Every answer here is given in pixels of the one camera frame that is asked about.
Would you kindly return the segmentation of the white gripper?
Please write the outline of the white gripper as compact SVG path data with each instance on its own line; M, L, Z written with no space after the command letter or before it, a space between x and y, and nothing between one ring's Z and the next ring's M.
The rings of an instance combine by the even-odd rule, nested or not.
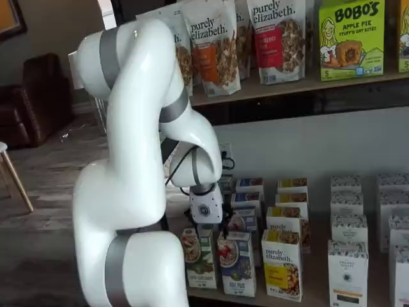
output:
M190 209L184 212L187 220L198 224L219 224L222 222L223 237L229 233L229 223L234 216L230 204L223 204L223 197L219 188L207 192L189 191Z

